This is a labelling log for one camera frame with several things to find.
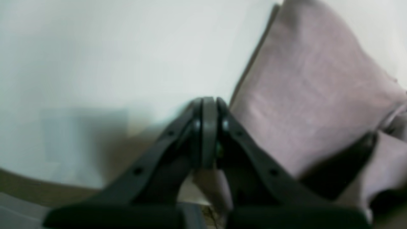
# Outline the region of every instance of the screw hole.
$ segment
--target screw hole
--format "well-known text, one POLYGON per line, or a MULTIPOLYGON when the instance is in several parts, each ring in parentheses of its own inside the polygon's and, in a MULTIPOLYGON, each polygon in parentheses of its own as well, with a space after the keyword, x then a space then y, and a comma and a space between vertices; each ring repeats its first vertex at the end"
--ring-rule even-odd
POLYGON ((136 168, 136 169, 134 170, 134 175, 138 176, 138 175, 140 175, 142 172, 143 172, 143 169, 142 169, 142 168, 136 168))
POLYGON ((270 169, 270 174, 272 175, 272 176, 278 176, 278 171, 276 170, 276 169, 270 169))

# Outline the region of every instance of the white wall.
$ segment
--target white wall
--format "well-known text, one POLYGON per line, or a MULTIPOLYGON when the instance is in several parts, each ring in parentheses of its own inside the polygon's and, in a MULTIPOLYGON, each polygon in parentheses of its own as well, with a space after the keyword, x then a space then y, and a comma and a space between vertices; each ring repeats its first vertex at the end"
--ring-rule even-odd
MULTIPOLYGON (((325 1, 407 88, 407 3, 325 1)), ((103 187, 132 157, 117 143, 153 139, 193 98, 230 99, 275 2, 0 1, 0 167, 103 187)))

